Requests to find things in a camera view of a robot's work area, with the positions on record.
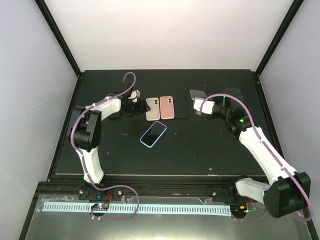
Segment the black smartphone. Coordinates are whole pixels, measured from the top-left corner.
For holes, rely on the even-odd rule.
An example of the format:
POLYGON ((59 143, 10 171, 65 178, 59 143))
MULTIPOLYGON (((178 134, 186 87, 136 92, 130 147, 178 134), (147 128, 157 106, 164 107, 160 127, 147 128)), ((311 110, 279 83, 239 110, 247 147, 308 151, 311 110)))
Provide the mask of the black smartphone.
POLYGON ((186 119, 188 117, 187 102, 183 97, 174 98, 174 111, 176 119, 186 119))
POLYGON ((191 99, 194 101, 196 98, 201 98, 201 99, 205 99, 207 98, 207 95, 204 91, 202 90, 195 90, 195 89, 190 89, 189 90, 190 93, 190 97, 191 99))

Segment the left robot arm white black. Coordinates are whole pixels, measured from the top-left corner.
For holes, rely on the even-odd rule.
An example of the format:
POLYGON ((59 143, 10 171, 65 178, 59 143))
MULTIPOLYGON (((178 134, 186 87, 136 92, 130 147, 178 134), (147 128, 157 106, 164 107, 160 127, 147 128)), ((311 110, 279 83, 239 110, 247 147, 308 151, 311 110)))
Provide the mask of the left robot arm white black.
POLYGON ((89 193, 97 200, 103 199, 108 192, 101 181, 104 172, 101 168, 98 146, 102 137, 102 121, 112 115, 125 113, 133 117, 150 110, 139 90, 109 94, 103 100, 88 106, 74 107, 67 135, 71 146, 81 160, 83 179, 91 183, 89 193))

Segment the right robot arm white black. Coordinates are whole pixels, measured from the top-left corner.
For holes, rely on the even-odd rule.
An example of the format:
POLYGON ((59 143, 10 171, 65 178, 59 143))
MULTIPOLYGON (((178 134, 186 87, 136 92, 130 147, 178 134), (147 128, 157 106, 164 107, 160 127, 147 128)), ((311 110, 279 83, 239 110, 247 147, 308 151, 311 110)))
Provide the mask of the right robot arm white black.
POLYGON ((311 179, 298 172, 278 153, 254 122, 248 107, 239 98, 227 93, 215 93, 206 98, 202 113, 224 120, 228 130, 251 153, 268 182, 243 177, 228 187, 228 198, 234 202, 249 197, 262 203, 274 218, 292 215, 301 221, 314 216, 310 200, 311 179))

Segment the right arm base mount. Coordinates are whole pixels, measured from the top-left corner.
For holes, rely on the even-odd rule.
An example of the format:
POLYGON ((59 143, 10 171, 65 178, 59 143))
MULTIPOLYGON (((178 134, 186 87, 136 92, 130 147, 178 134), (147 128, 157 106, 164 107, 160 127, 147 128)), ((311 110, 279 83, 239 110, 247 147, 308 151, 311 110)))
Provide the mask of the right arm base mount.
POLYGON ((213 187, 211 189, 211 197, 214 202, 223 202, 223 203, 234 203, 234 204, 244 204, 250 203, 248 197, 240 196, 235 188, 219 188, 213 187))

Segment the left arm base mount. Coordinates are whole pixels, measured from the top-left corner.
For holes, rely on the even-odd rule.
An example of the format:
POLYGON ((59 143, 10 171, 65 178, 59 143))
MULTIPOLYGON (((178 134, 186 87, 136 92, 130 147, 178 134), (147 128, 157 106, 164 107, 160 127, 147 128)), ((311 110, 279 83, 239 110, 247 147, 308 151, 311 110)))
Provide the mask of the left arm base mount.
POLYGON ((116 187, 109 190, 97 190, 91 184, 84 184, 81 186, 78 194, 79 200, 89 202, 111 202, 118 200, 122 196, 122 187, 116 187))

